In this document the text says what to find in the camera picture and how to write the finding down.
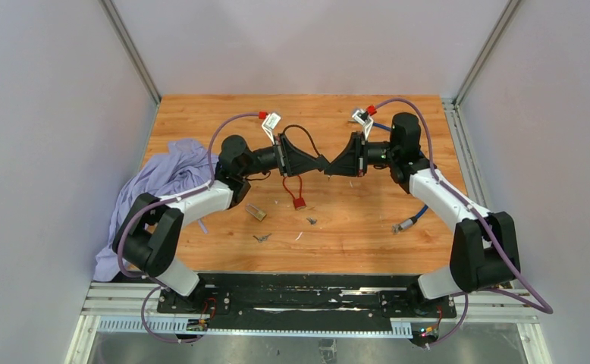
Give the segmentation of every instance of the blue cable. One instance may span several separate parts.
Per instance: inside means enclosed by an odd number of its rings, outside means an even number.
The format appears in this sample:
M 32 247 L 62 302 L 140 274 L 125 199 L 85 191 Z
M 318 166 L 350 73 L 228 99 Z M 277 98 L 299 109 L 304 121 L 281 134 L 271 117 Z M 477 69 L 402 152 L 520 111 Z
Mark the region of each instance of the blue cable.
M 391 131 L 391 128 L 384 125 L 384 124 L 380 124 L 380 123 L 373 123 L 374 127 L 379 127 L 382 130 L 386 130 L 386 131 Z M 429 208 L 429 206 L 424 205 L 422 207 L 422 209 L 420 209 L 420 211 L 418 211 L 418 213 L 416 214 L 415 218 L 416 220 L 418 220 L 421 216 L 423 216 L 425 214 L 425 212 L 427 212 L 427 209 Z
M 384 125 L 384 124 L 380 124 L 380 123 L 373 123 L 374 127 L 379 127 L 380 129 L 384 129 L 386 131 L 391 131 L 391 128 Z
M 420 216 L 424 215 L 425 212 L 427 212 L 427 210 L 429 209 L 429 206 L 424 205 L 422 207 L 422 209 L 420 209 L 420 211 L 416 214 L 416 220 L 420 218 Z

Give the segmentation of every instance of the wooden tabletop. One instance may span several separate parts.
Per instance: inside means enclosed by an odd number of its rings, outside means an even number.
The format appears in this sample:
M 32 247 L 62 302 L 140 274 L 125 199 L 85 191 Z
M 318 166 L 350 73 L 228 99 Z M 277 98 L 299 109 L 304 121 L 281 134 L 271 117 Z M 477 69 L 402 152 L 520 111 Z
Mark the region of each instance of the wooden tabletop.
M 208 145 L 215 129 L 230 116 L 243 112 L 276 111 L 282 119 L 275 130 L 300 124 L 312 134 L 319 151 L 332 161 L 344 149 L 351 131 L 359 125 L 347 122 L 355 107 L 366 108 L 391 96 L 269 95 L 269 96 L 164 96 L 149 144 L 147 159 L 168 152 L 167 143 L 194 138 Z M 437 96 L 406 96 L 424 114 L 435 151 L 435 163 L 444 176 L 465 191 L 460 166 Z M 412 112 L 402 103 L 387 105 L 375 121 L 391 125 L 391 117 Z M 226 126 L 215 141 L 239 134 L 254 150 L 270 145 L 256 118 L 244 118 Z M 315 155 L 306 135 L 290 129 L 295 146 Z M 388 140 L 384 130 L 374 128 L 369 141 Z M 422 150 L 427 151 L 424 132 Z M 389 170 L 369 168 L 365 177 L 330 179 L 323 173 L 303 174 L 303 198 L 307 208 L 296 211 L 274 172 L 267 180 L 252 182 L 239 206 L 203 219 L 209 233 L 198 224 L 185 227 L 177 256 L 197 271 L 280 271 L 307 273 L 398 273 L 419 274 L 449 262 L 452 235 L 443 222 L 428 211 L 408 231 L 393 235 L 391 225 L 416 214 L 422 202 L 407 195 L 389 175 Z M 299 181 L 287 185 L 297 191 Z M 251 203 L 268 215 L 256 220 L 244 206 Z M 307 218 L 315 219 L 310 224 Z M 265 242 L 256 237 L 270 234 Z

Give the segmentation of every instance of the white plastic clip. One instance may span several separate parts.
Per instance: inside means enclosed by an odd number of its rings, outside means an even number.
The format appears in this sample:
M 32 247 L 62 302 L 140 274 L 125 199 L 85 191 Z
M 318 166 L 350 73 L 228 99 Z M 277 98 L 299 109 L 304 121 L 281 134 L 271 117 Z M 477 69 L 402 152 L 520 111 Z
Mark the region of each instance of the white plastic clip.
M 364 132 L 364 139 L 369 140 L 369 134 L 371 133 L 371 128 L 373 127 L 373 118 L 369 115 L 366 110 L 363 108 L 357 108 L 353 111 L 351 117 L 360 125 L 362 125 L 362 131 Z
M 273 144 L 275 144 L 275 135 L 273 134 L 273 130 L 280 120 L 281 116 L 279 116 L 279 114 L 276 112 L 272 112 L 266 115 L 266 119 L 264 119 L 264 122 L 262 123 L 262 129 L 266 132 L 266 135 L 268 135 L 268 138 Z

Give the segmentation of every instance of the gray wall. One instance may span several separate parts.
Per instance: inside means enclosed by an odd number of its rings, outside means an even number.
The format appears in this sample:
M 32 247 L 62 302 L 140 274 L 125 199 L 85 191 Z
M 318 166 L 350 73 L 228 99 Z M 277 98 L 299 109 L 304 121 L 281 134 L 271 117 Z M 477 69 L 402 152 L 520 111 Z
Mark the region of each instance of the gray wall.
M 0 1 L 0 362 L 62 362 L 154 110 L 96 0 Z
M 556 363 L 590 361 L 590 2 L 525 1 L 463 113 L 523 271 L 551 301 Z
M 116 0 L 161 93 L 453 96 L 505 0 Z

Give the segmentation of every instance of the purple cloth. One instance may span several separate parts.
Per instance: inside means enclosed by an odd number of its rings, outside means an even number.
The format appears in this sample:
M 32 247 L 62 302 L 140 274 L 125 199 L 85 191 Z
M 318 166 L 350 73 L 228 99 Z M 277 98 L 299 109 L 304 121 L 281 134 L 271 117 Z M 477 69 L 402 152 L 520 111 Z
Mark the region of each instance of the purple cloth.
M 155 196 L 172 195 L 204 184 L 210 178 L 206 153 L 208 150 L 194 139 L 169 142 L 168 154 L 153 155 L 146 166 L 121 189 L 110 220 L 108 244 L 96 255 L 96 281 L 111 281 L 118 273 L 117 256 L 112 252 L 112 241 L 117 229 L 141 193 Z M 212 155 L 212 164 L 218 157 Z

